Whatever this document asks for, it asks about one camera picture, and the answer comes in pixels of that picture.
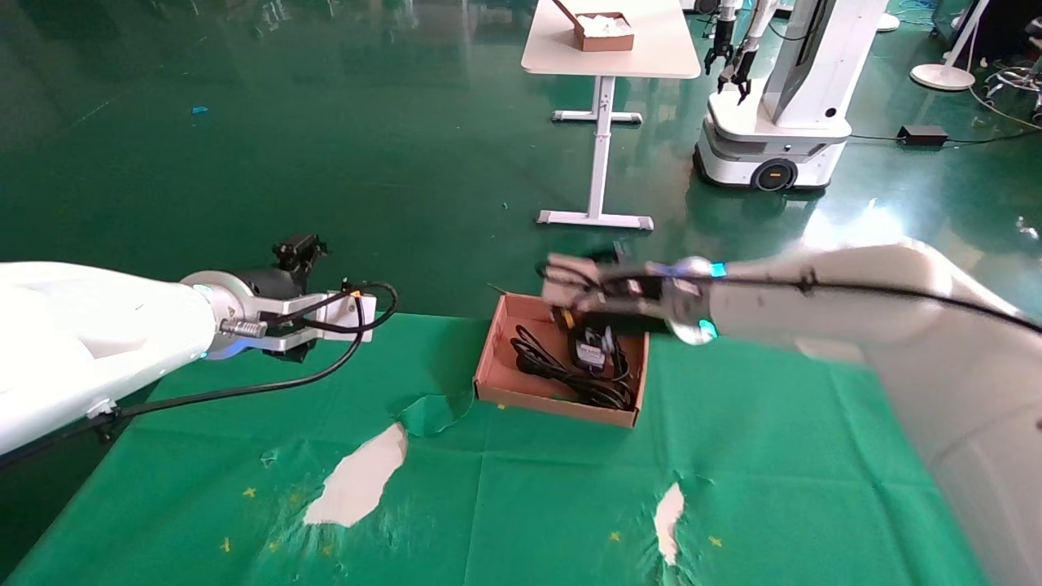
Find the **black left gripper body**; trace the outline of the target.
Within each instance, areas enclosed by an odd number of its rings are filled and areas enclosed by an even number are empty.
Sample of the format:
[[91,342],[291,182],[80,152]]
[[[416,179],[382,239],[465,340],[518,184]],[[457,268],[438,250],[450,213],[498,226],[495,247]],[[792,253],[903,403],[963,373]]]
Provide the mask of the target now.
[[286,270],[274,266],[243,270],[241,280],[258,298],[291,300],[308,292],[308,272],[303,269]]

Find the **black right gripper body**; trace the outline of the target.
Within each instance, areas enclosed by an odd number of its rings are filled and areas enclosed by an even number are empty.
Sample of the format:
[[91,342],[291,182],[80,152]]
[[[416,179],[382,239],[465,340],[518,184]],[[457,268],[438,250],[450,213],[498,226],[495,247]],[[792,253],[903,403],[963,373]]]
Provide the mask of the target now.
[[673,283],[659,274],[600,274],[580,288],[570,311],[593,329],[620,336],[671,333],[665,312],[665,290]]

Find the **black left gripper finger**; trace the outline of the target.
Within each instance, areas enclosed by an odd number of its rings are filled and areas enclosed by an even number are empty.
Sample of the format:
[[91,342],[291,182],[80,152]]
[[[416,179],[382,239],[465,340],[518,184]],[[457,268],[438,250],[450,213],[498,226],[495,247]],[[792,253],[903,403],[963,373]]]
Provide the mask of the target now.
[[327,244],[317,234],[294,234],[273,246],[275,267],[293,274],[308,274],[318,260],[327,257]]
[[315,348],[315,336],[283,336],[260,338],[260,352],[286,362],[302,363]]

